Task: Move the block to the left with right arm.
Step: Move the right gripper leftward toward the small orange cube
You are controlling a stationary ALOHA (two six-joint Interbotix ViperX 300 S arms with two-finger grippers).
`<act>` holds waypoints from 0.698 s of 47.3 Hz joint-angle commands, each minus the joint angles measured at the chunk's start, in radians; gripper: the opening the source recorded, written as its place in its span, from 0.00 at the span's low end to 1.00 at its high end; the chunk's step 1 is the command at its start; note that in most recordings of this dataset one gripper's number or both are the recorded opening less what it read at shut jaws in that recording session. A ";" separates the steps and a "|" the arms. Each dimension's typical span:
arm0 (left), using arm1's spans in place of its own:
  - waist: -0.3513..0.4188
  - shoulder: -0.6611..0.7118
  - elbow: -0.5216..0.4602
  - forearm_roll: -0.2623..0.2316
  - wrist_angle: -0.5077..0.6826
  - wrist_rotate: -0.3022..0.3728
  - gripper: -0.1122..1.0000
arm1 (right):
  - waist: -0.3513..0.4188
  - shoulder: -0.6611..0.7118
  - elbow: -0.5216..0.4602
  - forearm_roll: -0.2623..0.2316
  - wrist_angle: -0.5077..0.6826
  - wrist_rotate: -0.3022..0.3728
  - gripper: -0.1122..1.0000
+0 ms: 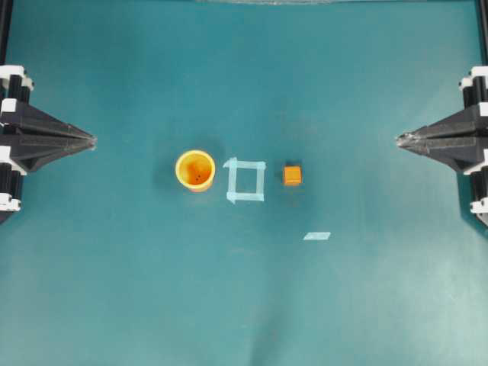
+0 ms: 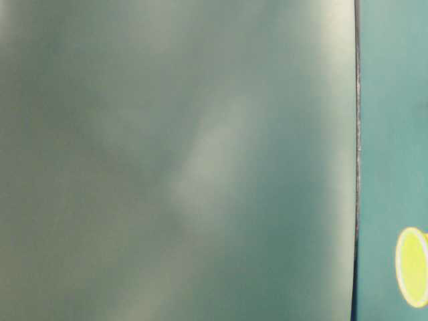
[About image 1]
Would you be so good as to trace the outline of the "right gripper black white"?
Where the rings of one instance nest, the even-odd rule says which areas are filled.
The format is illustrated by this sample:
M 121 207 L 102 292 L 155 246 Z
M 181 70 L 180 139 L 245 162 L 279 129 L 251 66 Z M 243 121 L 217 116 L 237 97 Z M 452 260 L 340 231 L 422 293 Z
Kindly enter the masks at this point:
M 468 176 L 470 212 L 487 226 L 487 67 L 473 67 L 459 89 L 465 109 L 399 135 L 396 145 Z

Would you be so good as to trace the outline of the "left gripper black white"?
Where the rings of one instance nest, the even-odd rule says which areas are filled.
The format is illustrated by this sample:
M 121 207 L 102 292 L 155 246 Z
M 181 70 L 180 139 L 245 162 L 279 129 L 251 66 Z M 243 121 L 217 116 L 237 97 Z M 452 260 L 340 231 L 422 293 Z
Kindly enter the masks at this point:
M 23 66 L 1 66 L 1 224 L 21 209 L 26 174 L 96 146 L 91 134 L 29 105 L 33 90 Z

